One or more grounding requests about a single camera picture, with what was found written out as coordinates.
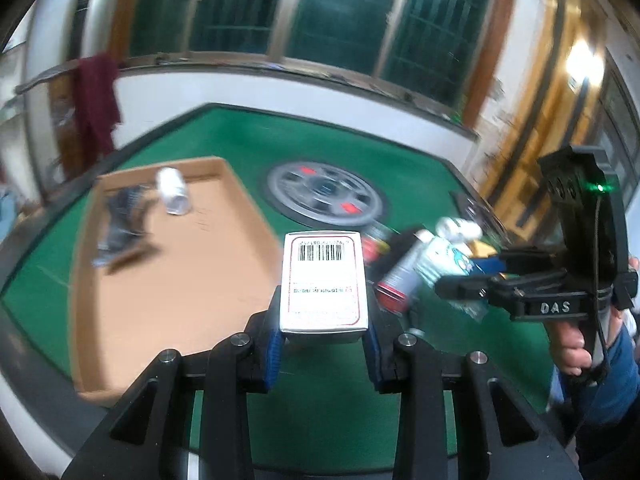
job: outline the person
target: person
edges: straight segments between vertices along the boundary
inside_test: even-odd
[[[640,260],[629,264],[640,269]],[[550,354],[560,371],[562,389],[571,398],[578,430],[575,435],[578,466],[588,480],[640,478],[640,369],[634,359],[634,343],[623,322],[623,312],[611,307],[609,338],[610,371],[600,384],[577,385],[591,366],[584,336],[567,321],[545,323]]]

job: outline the white box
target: white box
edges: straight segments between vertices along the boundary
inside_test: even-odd
[[[360,233],[307,231],[284,238],[280,330],[356,340],[369,327]]]

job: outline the cardboard tray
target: cardboard tray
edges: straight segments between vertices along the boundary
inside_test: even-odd
[[[109,215],[105,198],[153,184],[170,166],[188,183],[191,211],[146,217],[153,250],[114,273],[92,266]],[[69,291],[70,354],[76,390],[113,404],[165,348],[201,352],[241,332],[267,309],[280,281],[282,248],[222,158],[165,162],[99,177],[74,255]]]

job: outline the gray wheel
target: gray wheel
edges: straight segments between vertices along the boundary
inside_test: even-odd
[[[266,184],[280,212],[311,227],[361,227],[384,209],[382,197],[368,182],[322,162],[281,164],[269,172]]]

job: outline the hand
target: hand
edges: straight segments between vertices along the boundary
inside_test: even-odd
[[[638,270],[640,260],[631,257],[629,265]],[[612,306],[607,348],[618,337],[622,323],[623,312]],[[549,336],[549,353],[561,372],[578,376],[582,373],[582,368],[591,367],[591,354],[584,349],[584,336],[575,324],[569,321],[547,321],[545,328]]]

